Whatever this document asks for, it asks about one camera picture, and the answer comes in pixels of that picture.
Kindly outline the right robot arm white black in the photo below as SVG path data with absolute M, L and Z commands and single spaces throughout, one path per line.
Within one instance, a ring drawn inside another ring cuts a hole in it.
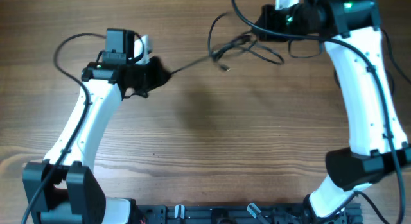
M 251 25 L 261 40 L 310 40 L 335 68 L 349 122 L 349 145 L 326 155 L 327 175 L 304 202 L 305 218 L 320 223 L 337 217 L 347 204 L 395 174 L 398 220 L 405 216 L 402 168 L 410 144 L 396 115 L 382 59 L 384 31 L 376 0 L 275 0 Z

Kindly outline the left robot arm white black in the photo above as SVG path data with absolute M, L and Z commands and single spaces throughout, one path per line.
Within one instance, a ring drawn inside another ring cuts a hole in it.
M 76 79 L 79 97 L 57 142 L 22 172 L 28 200 L 23 223 L 148 222 L 134 199 L 106 196 L 93 169 L 103 133 L 127 90 L 147 98 L 171 75 L 152 56 L 148 36 L 109 28 L 104 39 L 105 49 Z

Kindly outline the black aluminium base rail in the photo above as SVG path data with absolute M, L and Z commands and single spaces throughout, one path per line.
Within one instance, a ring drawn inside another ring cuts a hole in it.
M 300 203 L 280 203 L 259 206 L 258 214 L 253 214 L 247 206 L 165 206 L 140 205 L 144 214 L 141 223 L 315 223 L 303 213 Z

